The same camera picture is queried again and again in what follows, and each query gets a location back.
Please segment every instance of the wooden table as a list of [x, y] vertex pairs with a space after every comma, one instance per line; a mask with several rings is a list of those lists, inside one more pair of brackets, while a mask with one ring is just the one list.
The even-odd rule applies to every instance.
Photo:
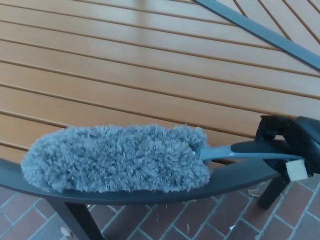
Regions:
[[[320, 54], [319, 0], [284, 1], [296, 25], [271, 0], [220, 2]], [[68, 126], [188, 124], [216, 146], [253, 138], [261, 114], [319, 109], [318, 70], [197, 4], [0, 0], [2, 159]]]

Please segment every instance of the brick pavement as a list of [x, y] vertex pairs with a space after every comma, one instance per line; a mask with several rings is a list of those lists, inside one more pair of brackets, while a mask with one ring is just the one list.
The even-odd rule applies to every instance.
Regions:
[[[110, 240], [315, 240], [319, 182], [291, 184], [267, 211], [245, 189], [190, 202], [88, 208]], [[44, 199], [0, 188], [0, 210], [0, 240], [77, 240], [63, 236], [65, 223]]]

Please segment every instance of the red brick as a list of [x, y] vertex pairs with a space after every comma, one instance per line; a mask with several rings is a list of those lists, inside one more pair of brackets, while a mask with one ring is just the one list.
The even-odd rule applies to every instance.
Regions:
[[141, 229], [154, 240], [158, 240], [183, 208], [182, 202], [160, 204], [152, 210]]
[[305, 180], [302, 180], [301, 183], [308, 187], [311, 190], [315, 190], [318, 184], [320, 183], [320, 175], [314, 177], [309, 177]]
[[232, 229], [227, 240], [255, 240], [259, 233], [243, 221], [239, 221]]
[[8, 221], [8, 219], [0, 213], [0, 235], [3, 234], [8, 228], [11, 227], [11, 223]]
[[108, 239], [126, 240], [149, 212], [145, 205], [126, 206], [103, 232]]
[[292, 233], [292, 229], [273, 217], [269, 222], [260, 240], [287, 240]]
[[170, 231], [165, 235], [163, 240], [187, 240], [187, 239], [176, 229], [171, 228]]
[[56, 214], [30, 240], [59, 240], [64, 236], [61, 227], [69, 229], [62, 218]]
[[229, 227], [235, 224], [248, 202], [249, 199], [237, 191], [228, 193], [208, 223], [221, 233], [228, 234]]
[[14, 222], [24, 214], [39, 198], [17, 193], [3, 208], [2, 211]]
[[140, 231], [137, 231], [129, 240], [149, 240], [145, 235]]
[[299, 183], [293, 183], [276, 214], [295, 226], [308, 204], [313, 192]]
[[308, 209], [310, 213], [320, 218], [320, 191], [317, 192]]
[[265, 226], [270, 214], [275, 209], [279, 200], [280, 198], [278, 197], [271, 205], [271, 207], [268, 210], [265, 210], [262, 207], [258, 206], [258, 198], [256, 198], [246, 209], [243, 218], [247, 220], [249, 223], [251, 223], [253, 226], [255, 226], [257, 229], [261, 230]]
[[316, 240], [320, 236], [320, 221], [309, 214], [304, 215], [292, 240]]
[[52, 208], [52, 206], [42, 198], [36, 205], [35, 207], [48, 219], [50, 218], [53, 214], [55, 214], [55, 210]]
[[122, 208], [121, 205], [112, 205], [111, 207], [113, 207], [113, 209], [116, 211], [119, 211]]
[[91, 215], [100, 230], [111, 220], [115, 212], [105, 205], [95, 205], [91, 210]]
[[209, 225], [204, 225], [196, 240], [223, 240], [224, 237]]
[[242, 192], [244, 195], [248, 196], [249, 198], [252, 198], [253, 196], [249, 194], [248, 190], [256, 190], [258, 188], [258, 193], [262, 194], [264, 190], [267, 188], [268, 184], [269, 184], [269, 181], [264, 181], [257, 185], [241, 189], [239, 191]]
[[1, 240], [27, 240], [45, 219], [34, 209], [31, 209]]
[[193, 238], [215, 205], [216, 201], [211, 197], [190, 202], [175, 222], [175, 227], [188, 237]]
[[0, 206], [4, 204], [13, 194], [14, 191], [0, 186]]

